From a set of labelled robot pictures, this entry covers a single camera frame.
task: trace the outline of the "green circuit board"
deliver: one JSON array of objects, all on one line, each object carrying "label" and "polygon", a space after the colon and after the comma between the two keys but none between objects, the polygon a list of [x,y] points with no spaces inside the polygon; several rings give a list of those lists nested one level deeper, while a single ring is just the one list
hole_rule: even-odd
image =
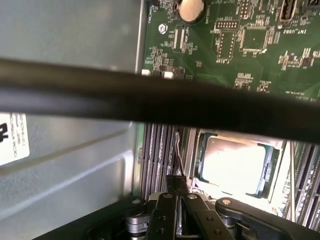
[{"label": "green circuit board", "polygon": [[283,0],[206,0],[204,18],[190,26],[176,0],[160,0],[148,9],[143,68],[315,102],[320,15],[301,0],[285,1],[292,8],[285,23]]}]

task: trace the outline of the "connector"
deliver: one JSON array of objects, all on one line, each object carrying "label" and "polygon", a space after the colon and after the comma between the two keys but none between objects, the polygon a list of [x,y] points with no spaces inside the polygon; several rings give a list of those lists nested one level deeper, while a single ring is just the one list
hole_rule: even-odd
[{"label": "connector", "polygon": [[280,12],[280,22],[282,24],[288,24],[292,20],[296,5],[297,0],[283,0]]}]

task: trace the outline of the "black bar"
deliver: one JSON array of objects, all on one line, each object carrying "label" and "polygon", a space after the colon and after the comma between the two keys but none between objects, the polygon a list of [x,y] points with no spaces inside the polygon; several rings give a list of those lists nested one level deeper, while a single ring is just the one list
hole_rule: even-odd
[{"label": "black bar", "polygon": [[250,226],[256,231],[259,240],[320,239],[320,233],[316,231],[232,198],[218,199],[215,209],[221,215]]},{"label": "black bar", "polygon": [[185,194],[182,197],[187,215],[192,217],[203,240],[234,240],[215,210],[210,210],[200,195]]},{"label": "black bar", "polygon": [[320,143],[320,107],[210,83],[0,60],[0,111],[200,127]]},{"label": "black bar", "polygon": [[176,238],[178,196],[163,193],[152,211],[145,240],[174,240]]}]

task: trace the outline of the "screw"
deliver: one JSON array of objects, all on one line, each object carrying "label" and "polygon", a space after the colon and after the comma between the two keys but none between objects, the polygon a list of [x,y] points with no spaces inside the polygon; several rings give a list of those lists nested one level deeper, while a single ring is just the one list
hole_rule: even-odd
[{"label": "screw", "polygon": [[163,228],[158,228],[157,230],[156,230],[156,232],[158,233],[158,234],[163,234],[164,233],[164,229]]},{"label": "screw", "polygon": [[160,219],[161,221],[165,221],[165,220],[167,220],[167,217],[166,217],[166,216],[160,216],[159,219]]},{"label": "screw", "polygon": [[222,200],[222,203],[225,205],[230,205],[231,201],[229,199],[224,199],[224,200]]},{"label": "screw", "polygon": [[214,230],[213,233],[215,235],[221,235],[222,234],[222,232],[219,229]]},{"label": "screw", "polygon": [[132,203],[133,204],[138,204],[138,203],[140,203],[140,200],[139,199],[135,199],[135,200],[132,201]]},{"label": "screw", "polygon": [[163,195],[163,197],[164,197],[165,199],[171,199],[171,198],[173,197],[173,195],[170,194],[170,193],[166,193],[166,194]]},{"label": "screw", "polygon": [[196,198],[197,198],[197,195],[189,194],[189,195],[188,195],[188,198],[190,198],[190,199],[196,199]]}]

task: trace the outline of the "black metal bracket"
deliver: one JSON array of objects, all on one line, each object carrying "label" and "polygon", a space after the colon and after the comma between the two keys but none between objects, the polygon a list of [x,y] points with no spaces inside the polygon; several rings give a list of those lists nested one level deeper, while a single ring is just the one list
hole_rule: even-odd
[{"label": "black metal bracket", "polygon": [[131,196],[114,204],[58,227],[34,240],[82,240],[96,239],[93,231],[102,225],[112,228],[112,223],[146,211],[146,202],[142,198]]},{"label": "black metal bracket", "polygon": [[215,209],[219,214],[249,226],[256,232],[259,240],[320,239],[320,233],[316,231],[232,198],[225,197],[217,200]]}]

